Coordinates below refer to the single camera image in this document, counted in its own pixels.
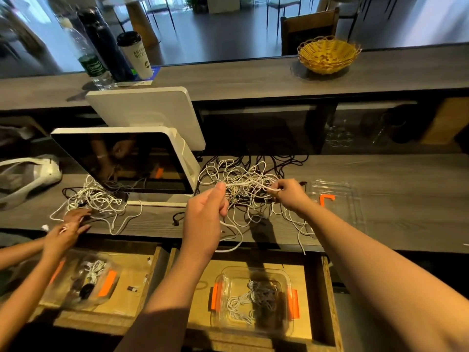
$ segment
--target monitor screen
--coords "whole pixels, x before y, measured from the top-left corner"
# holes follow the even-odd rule
[[[193,193],[164,133],[56,133],[52,137],[106,190]]]

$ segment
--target wooden drawer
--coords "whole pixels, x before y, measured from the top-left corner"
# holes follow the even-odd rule
[[[124,335],[163,279],[169,252],[154,242],[83,238],[77,248],[107,253],[122,267],[110,299],[93,309],[80,311],[61,310],[40,303],[30,322],[46,322],[54,326]],[[25,267],[21,276],[26,277],[33,266]],[[128,286],[135,287],[137,291],[128,290]],[[8,294],[2,296],[3,301],[7,298]]]
[[[167,272],[179,251],[171,251]],[[185,346],[216,351],[343,351],[329,262],[319,253],[260,251],[239,248],[216,253],[196,288],[189,315]],[[210,296],[216,277],[227,266],[282,269],[298,292],[300,316],[289,337],[255,337],[243,332],[223,332],[210,326]]]

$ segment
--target monitor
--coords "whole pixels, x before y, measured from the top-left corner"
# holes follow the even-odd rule
[[[175,128],[192,151],[205,149],[194,107],[183,87],[90,91],[86,100],[109,127]]]
[[[135,194],[128,204],[181,207],[196,189],[200,166],[175,129],[67,128],[51,136],[104,189]]]

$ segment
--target desk surface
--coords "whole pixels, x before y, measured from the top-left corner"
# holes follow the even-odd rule
[[[468,253],[469,158],[464,154],[337,155],[310,157],[304,166],[287,166],[286,177],[299,181],[322,179],[349,182],[361,195],[366,233],[396,250]],[[0,212],[0,229],[38,230],[64,201],[62,188],[81,186],[84,175],[64,175],[62,182],[42,195]],[[140,207],[128,207],[128,214]],[[182,225],[172,225],[177,208],[144,207],[123,235],[180,238]],[[118,218],[117,225],[124,216]],[[91,228],[108,233],[104,222]],[[255,225],[244,235],[246,242],[277,243],[299,250],[296,230],[280,216]],[[302,236],[307,250],[321,251],[319,242]]]
[[[469,44],[363,52],[341,76],[308,72],[295,57],[164,66],[153,86],[184,86],[192,101],[324,97],[469,88]],[[0,80],[0,111],[87,106],[85,73]]]

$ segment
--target potted plant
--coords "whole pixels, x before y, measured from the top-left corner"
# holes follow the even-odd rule
[[[207,0],[186,0],[186,5],[196,13],[208,12]]]

